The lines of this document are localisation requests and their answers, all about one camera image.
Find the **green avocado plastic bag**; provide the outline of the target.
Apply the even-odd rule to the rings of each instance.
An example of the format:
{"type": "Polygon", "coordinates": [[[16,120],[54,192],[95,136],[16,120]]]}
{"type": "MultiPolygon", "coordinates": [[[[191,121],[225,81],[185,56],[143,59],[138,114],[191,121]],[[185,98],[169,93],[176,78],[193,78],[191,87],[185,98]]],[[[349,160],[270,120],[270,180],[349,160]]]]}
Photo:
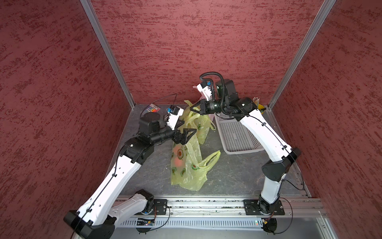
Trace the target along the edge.
{"type": "Polygon", "coordinates": [[[209,117],[209,115],[200,115],[190,110],[193,105],[189,100],[184,101],[188,106],[184,110],[182,116],[180,117],[185,123],[179,127],[181,131],[185,128],[195,128],[197,129],[197,139],[199,144],[204,144],[210,130],[216,130],[216,126],[209,117]]]}

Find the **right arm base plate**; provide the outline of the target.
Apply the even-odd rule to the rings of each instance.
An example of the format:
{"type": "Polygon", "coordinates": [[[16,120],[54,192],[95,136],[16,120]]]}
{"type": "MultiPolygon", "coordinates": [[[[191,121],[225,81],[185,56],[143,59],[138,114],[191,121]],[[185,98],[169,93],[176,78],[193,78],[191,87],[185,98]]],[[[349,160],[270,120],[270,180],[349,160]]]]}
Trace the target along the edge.
{"type": "Polygon", "coordinates": [[[243,200],[244,210],[247,216],[284,216],[284,207],[280,200],[269,204],[265,200],[243,200]]]}

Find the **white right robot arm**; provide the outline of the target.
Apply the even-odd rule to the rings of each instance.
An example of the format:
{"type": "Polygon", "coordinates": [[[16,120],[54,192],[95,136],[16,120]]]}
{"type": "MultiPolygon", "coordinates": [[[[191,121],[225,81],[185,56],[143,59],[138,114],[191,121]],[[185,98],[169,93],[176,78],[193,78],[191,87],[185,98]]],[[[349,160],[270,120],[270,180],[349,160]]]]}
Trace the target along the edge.
{"type": "Polygon", "coordinates": [[[200,115],[225,116],[241,123],[260,143],[269,160],[262,166],[265,182],[258,199],[258,211],[271,215],[280,201],[282,181],[301,152],[287,144],[264,119],[258,106],[248,97],[239,98],[231,80],[213,87],[211,79],[197,85],[204,96],[190,107],[200,115]]]}

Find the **pink plastic bag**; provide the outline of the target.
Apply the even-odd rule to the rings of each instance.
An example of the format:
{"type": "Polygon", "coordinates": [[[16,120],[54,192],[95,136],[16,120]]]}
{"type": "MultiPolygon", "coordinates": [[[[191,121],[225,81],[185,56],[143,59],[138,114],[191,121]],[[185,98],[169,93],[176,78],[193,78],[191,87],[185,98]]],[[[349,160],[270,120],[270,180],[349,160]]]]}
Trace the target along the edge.
{"type": "Polygon", "coordinates": [[[199,100],[210,100],[211,99],[211,89],[209,86],[202,87],[201,84],[198,84],[197,86],[193,86],[194,89],[198,90],[200,93],[199,100]]]}

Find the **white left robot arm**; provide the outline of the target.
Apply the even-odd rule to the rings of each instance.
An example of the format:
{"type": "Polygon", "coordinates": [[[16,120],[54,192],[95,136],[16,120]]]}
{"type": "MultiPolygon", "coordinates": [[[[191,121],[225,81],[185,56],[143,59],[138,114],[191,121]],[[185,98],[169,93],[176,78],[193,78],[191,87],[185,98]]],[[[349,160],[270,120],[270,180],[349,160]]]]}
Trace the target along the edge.
{"type": "Polygon", "coordinates": [[[175,107],[168,109],[163,117],[150,112],[140,118],[137,135],[124,143],[114,166],[98,189],[78,210],[70,210],[64,217],[64,222],[78,237],[109,239],[118,222],[139,213],[155,211],[154,195],[143,189],[117,207],[113,204],[156,146],[167,140],[185,145],[196,134],[193,128],[179,130],[185,123],[180,119],[183,112],[175,107]]]}

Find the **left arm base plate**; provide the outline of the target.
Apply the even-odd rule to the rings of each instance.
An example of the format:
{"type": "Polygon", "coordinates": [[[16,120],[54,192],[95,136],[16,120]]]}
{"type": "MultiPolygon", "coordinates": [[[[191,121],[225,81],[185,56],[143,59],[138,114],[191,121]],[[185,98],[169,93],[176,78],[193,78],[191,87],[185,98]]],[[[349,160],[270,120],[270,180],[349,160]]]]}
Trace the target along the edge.
{"type": "Polygon", "coordinates": [[[152,199],[146,203],[144,211],[136,213],[135,216],[163,216],[167,214],[167,199],[152,199]]]}

